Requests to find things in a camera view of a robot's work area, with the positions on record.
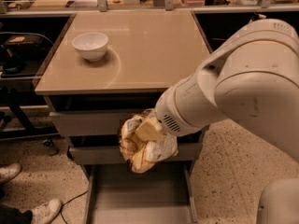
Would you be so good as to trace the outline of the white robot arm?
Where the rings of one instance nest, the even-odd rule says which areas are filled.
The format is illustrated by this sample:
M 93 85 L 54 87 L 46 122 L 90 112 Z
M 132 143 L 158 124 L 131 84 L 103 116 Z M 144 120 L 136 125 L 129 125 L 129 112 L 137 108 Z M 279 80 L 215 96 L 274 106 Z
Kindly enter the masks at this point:
M 135 133 L 157 141 L 223 119 L 299 157 L 299 42 L 287 22 L 257 20 L 238 30 L 166 90 Z

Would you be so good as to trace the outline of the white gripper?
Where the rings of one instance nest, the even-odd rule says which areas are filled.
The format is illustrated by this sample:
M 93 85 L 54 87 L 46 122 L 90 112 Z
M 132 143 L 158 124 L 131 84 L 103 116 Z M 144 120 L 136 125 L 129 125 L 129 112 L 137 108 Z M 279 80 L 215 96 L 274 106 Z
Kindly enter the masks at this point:
M 208 101 L 198 84 L 191 81 L 180 82 L 165 91 L 155 106 L 155 113 L 157 119 L 146 118 L 135 129 L 135 135 L 142 141 L 163 139 L 164 130 L 174 136 L 196 133 L 219 120 L 219 110 Z

